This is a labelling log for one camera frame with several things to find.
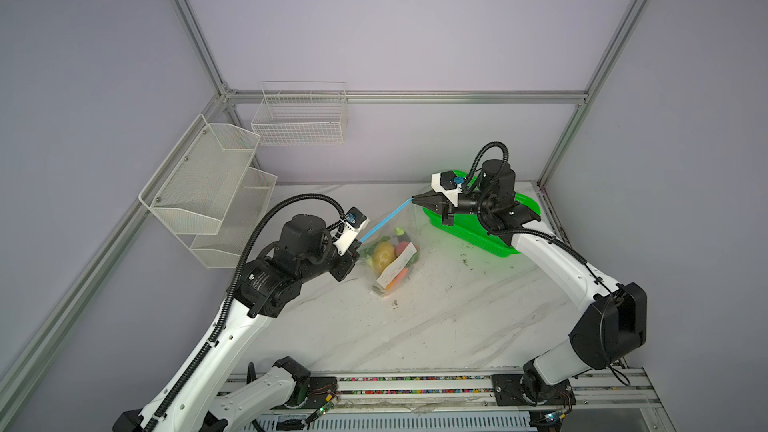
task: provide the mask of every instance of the black cable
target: black cable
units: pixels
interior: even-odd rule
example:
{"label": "black cable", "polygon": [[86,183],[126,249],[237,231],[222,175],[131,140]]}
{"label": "black cable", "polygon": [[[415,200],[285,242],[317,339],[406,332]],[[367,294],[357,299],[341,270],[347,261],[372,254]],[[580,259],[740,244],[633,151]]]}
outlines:
{"label": "black cable", "polygon": [[624,375],[624,372],[614,369],[614,366],[610,363],[608,352],[605,350],[605,343],[603,341],[603,319],[605,319],[605,311],[608,310],[608,306],[610,305],[610,303],[611,301],[606,301],[605,307],[603,307],[603,311],[600,312],[600,350],[602,350],[603,352],[603,360],[605,360],[605,363],[608,365],[608,368],[613,373],[614,377],[616,377],[616,380],[621,382],[623,386],[629,387],[631,385],[631,382],[629,382],[629,379],[627,378],[627,376]]}
{"label": "black cable", "polygon": [[303,419],[288,419],[279,422],[278,430],[304,430],[306,422]]}
{"label": "black cable", "polygon": [[341,237],[342,232],[344,232],[344,221],[343,220],[337,220],[330,226],[326,227],[328,230],[333,230],[334,228],[338,227],[339,230],[336,231],[336,236],[333,238],[333,240],[339,240],[339,237]]}
{"label": "black cable", "polygon": [[144,428],[144,432],[151,432],[155,427],[157,427],[158,419],[165,416],[165,412],[168,410],[168,407],[170,407],[170,405],[174,402],[174,399],[178,393],[181,392],[181,389],[184,387],[190,377],[192,377],[192,373],[195,372],[197,367],[200,365],[200,362],[203,361],[205,356],[212,349],[212,344],[216,344],[216,340],[218,339],[219,334],[221,334],[221,331],[223,331],[224,327],[226,326],[226,319],[229,317],[230,309],[232,308],[232,301],[234,300],[235,291],[237,290],[237,284],[240,282],[240,277],[243,273],[243,267],[245,267],[246,262],[248,262],[250,251],[254,248],[256,239],[259,237],[259,234],[261,234],[261,231],[264,230],[264,227],[270,221],[270,219],[284,207],[287,207],[295,202],[308,199],[324,200],[325,202],[328,202],[336,208],[341,220],[344,219],[344,209],[341,207],[341,205],[331,197],[324,196],[323,194],[299,194],[298,196],[289,197],[276,206],[272,207],[261,218],[254,231],[250,234],[250,237],[248,237],[248,242],[246,242],[243,253],[240,255],[240,260],[237,262],[237,266],[235,267],[235,272],[232,274],[230,285],[226,288],[226,296],[224,297],[224,301],[221,304],[221,312],[219,313],[218,320],[216,320],[214,330],[211,331],[207,342],[203,344],[203,347],[201,347],[200,350],[197,351],[197,355],[195,355],[194,359],[190,362],[179,379],[176,380],[174,386],[170,388],[163,401],[160,402],[160,405],[154,412],[153,417],[150,418],[149,422],[147,422],[147,427]]}
{"label": "black cable", "polygon": [[261,424],[259,424],[259,421],[257,419],[253,419],[251,421],[251,424],[256,429],[256,432],[266,432],[266,430],[264,430],[264,427],[261,427]]}
{"label": "black cable", "polygon": [[477,180],[475,180],[471,186],[469,185],[470,181],[472,180],[472,176],[475,175],[475,171],[477,170],[478,165],[480,164],[480,159],[485,155],[485,153],[488,150],[493,149],[494,147],[498,147],[499,149],[501,149],[502,154],[504,156],[504,158],[502,159],[503,160],[502,165],[498,168],[498,170],[496,171],[496,174],[494,174],[494,177],[498,175],[498,173],[504,167],[504,164],[506,164],[507,160],[509,160],[509,150],[507,150],[506,145],[504,145],[502,142],[494,141],[494,142],[488,142],[487,144],[485,144],[480,149],[480,152],[478,152],[478,154],[475,156],[475,161],[472,163],[472,167],[469,169],[469,173],[466,175],[465,183],[469,188],[465,191],[465,193],[472,192],[480,183],[480,177],[478,177]]}
{"label": "black cable", "polygon": [[[472,168],[470,169],[470,173],[467,174],[467,180],[471,180],[472,179],[472,175],[474,175],[474,173],[475,173],[475,169],[477,168],[477,165],[480,163],[480,158],[482,158],[483,154],[485,154],[485,152],[487,150],[489,150],[489,149],[491,149],[493,147],[498,147],[499,149],[502,150],[503,158],[502,158],[502,163],[499,165],[498,170],[496,171],[496,173],[491,178],[491,181],[488,183],[488,186],[485,188],[485,190],[481,191],[480,197],[477,200],[476,214],[478,216],[478,220],[480,221],[480,225],[483,226],[486,231],[488,231],[489,235],[497,235],[498,236],[498,235],[510,235],[510,234],[528,234],[528,235],[533,235],[533,236],[536,236],[536,237],[543,238],[547,242],[550,242],[551,244],[557,245],[558,247],[560,247],[561,249],[566,251],[567,254],[570,254],[571,257],[575,258],[580,264],[582,264],[587,269],[587,271],[590,273],[592,278],[594,278],[594,281],[596,283],[599,283],[600,285],[602,285],[605,288],[605,290],[608,291],[608,296],[612,298],[613,297],[613,293],[610,291],[608,286],[603,282],[603,279],[599,278],[594,273],[594,271],[592,271],[592,269],[589,267],[587,259],[584,258],[578,252],[576,252],[576,250],[573,249],[570,245],[566,244],[565,242],[563,242],[559,238],[555,237],[554,235],[549,235],[549,234],[547,234],[545,232],[541,232],[539,230],[534,230],[534,229],[531,229],[531,228],[523,228],[523,227],[506,228],[506,229],[502,229],[502,230],[494,230],[494,227],[491,226],[490,224],[488,224],[488,222],[487,222],[487,220],[485,218],[485,215],[482,213],[482,204],[484,203],[485,198],[488,196],[488,194],[490,193],[491,189],[493,189],[494,186],[496,185],[496,182],[498,180],[498,174],[501,173],[502,168],[507,164],[507,161],[509,160],[509,152],[507,150],[506,145],[504,145],[501,142],[489,142],[489,143],[485,144],[483,146],[483,148],[480,149],[480,152],[478,152],[478,154],[476,155],[475,161],[472,163]],[[470,187],[467,190],[467,192],[471,192],[479,184],[479,182],[480,182],[480,177],[478,177],[478,180],[475,180],[475,182],[472,184],[472,187]],[[621,373],[621,372],[619,372],[619,371],[617,371],[617,370],[615,370],[613,368],[613,366],[610,364],[610,360],[608,358],[608,352],[605,350],[605,343],[603,341],[603,319],[605,317],[605,309],[608,307],[609,303],[610,303],[610,301],[606,301],[606,306],[605,306],[605,308],[603,308],[602,314],[600,316],[600,348],[602,349],[604,360],[606,361],[606,364],[608,365],[608,368],[610,369],[610,371],[613,372],[614,376],[616,377],[616,380],[621,382],[623,385],[629,386],[629,384],[630,384],[629,379],[627,379],[626,375],[624,375],[623,373]],[[621,375],[621,377],[623,377],[626,381],[621,380],[619,378],[619,375]]]}

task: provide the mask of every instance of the paper label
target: paper label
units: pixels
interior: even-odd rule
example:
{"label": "paper label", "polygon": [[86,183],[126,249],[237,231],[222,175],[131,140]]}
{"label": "paper label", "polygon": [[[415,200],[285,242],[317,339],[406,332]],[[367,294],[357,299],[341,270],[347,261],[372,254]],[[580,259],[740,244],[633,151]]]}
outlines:
{"label": "paper label", "polygon": [[411,260],[411,257],[413,257],[414,254],[416,254],[416,246],[411,242],[406,247],[406,250],[402,251],[402,254],[400,254],[393,263],[386,266],[384,272],[382,272],[376,280],[376,283],[381,285],[382,288],[386,288],[386,286],[395,280],[395,277],[402,272],[402,269],[406,266],[408,261]]}

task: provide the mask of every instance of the white wire basket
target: white wire basket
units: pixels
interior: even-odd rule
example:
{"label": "white wire basket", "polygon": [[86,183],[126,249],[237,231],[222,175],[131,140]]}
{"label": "white wire basket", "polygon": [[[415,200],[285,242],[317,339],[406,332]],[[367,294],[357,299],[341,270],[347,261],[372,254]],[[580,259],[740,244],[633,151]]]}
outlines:
{"label": "white wire basket", "polygon": [[263,146],[344,143],[344,82],[262,82],[264,98],[251,123]]}
{"label": "white wire basket", "polygon": [[251,167],[259,136],[231,124],[200,129],[168,178],[159,168],[139,200],[208,268],[233,268],[264,215],[277,177]]}

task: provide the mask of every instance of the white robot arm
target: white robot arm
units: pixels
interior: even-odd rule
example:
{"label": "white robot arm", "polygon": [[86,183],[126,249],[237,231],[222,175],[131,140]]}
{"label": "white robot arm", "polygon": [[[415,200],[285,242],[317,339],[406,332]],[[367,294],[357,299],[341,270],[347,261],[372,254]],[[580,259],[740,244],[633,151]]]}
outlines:
{"label": "white robot arm", "polygon": [[[494,147],[502,150],[503,158],[486,160],[478,168],[483,154]],[[440,215],[444,226],[453,226],[455,214],[477,216],[489,235],[533,260],[582,313],[567,340],[525,364],[516,392],[524,403],[536,405],[552,397],[568,378],[589,369],[613,370],[612,362],[641,346],[647,298],[635,283],[620,284],[587,262],[518,202],[507,159],[507,147],[490,142],[475,157],[469,174],[434,174],[432,192],[412,201]]]}

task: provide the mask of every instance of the table surface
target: table surface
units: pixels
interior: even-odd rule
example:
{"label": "table surface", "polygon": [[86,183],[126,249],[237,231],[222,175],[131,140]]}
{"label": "table surface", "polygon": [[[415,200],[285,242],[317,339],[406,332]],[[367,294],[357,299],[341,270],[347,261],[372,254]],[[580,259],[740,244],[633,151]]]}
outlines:
{"label": "table surface", "polygon": [[[541,203],[529,182],[516,191]],[[306,192],[326,194],[345,210],[358,207],[370,227],[426,184],[278,186],[270,203]],[[279,212],[254,250],[276,240],[284,222],[311,213],[328,223],[336,212],[304,201]],[[234,372],[257,371],[290,355],[313,371],[438,370],[523,365],[562,342],[578,320],[566,294],[523,254],[496,257],[430,226],[417,210],[422,250],[409,279],[386,297],[371,290],[358,264],[341,283],[324,274],[302,287],[260,335]]]}

